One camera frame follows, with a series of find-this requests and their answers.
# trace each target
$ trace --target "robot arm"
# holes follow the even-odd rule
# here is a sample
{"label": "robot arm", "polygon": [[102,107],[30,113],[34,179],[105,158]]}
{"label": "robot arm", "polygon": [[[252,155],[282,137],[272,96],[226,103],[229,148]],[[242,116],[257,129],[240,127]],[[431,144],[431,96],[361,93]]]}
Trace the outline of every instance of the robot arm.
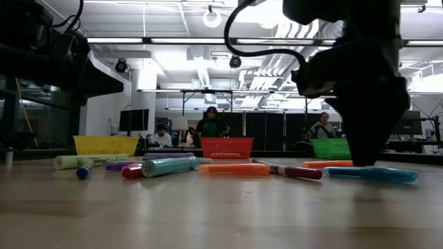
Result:
{"label": "robot arm", "polygon": [[308,98],[333,93],[326,102],[336,109],[346,128],[352,160],[357,166],[374,165],[390,132],[409,107],[406,81],[398,76],[401,48],[400,0],[283,0],[283,13],[308,24],[315,19],[343,20],[342,37],[334,47],[309,62],[287,49],[244,53],[227,39],[234,11],[225,27],[227,47],[240,56],[292,54],[300,68],[292,73],[298,92]]}

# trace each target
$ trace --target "red basket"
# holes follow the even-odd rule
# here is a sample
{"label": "red basket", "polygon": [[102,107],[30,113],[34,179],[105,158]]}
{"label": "red basket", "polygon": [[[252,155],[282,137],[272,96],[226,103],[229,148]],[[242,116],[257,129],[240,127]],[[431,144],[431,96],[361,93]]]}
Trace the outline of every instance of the red basket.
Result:
{"label": "red basket", "polygon": [[254,138],[200,138],[205,158],[247,159]]}

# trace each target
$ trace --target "yellow basket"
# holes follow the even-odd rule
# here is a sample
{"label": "yellow basket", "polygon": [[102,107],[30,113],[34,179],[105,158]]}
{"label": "yellow basket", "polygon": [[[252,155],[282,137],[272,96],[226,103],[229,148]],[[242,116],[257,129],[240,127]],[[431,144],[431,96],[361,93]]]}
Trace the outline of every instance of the yellow basket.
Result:
{"label": "yellow basket", "polygon": [[117,155],[136,153],[138,138],[127,136],[73,136],[77,155]]}

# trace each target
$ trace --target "orange marker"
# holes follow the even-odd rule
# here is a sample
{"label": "orange marker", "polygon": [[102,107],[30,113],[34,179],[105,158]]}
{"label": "orange marker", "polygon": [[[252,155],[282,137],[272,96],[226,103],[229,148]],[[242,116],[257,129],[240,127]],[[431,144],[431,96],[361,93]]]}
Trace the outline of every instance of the orange marker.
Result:
{"label": "orange marker", "polygon": [[322,169],[325,167],[353,167],[351,160],[337,160],[337,161],[316,161],[316,162],[304,162],[302,167],[309,169]]}
{"label": "orange marker", "polygon": [[267,176],[271,167],[257,163],[200,165],[200,174],[232,174],[238,176]]}

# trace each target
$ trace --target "plastic basket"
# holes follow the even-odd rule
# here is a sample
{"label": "plastic basket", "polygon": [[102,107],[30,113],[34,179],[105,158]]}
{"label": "plastic basket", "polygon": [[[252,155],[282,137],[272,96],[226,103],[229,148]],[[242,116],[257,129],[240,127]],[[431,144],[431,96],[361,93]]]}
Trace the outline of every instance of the plastic basket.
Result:
{"label": "plastic basket", "polygon": [[351,159],[351,152],[345,138],[312,139],[311,142],[317,158]]}
{"label": "plastic basket", "polygon": [[116,155],[133,156],[138,138],[127,136],[73,136],[77,155]]}
{"label": "plastic basket", "polygon": [[247,159],[254,138],[200,138],[203,156],[213,159]]}

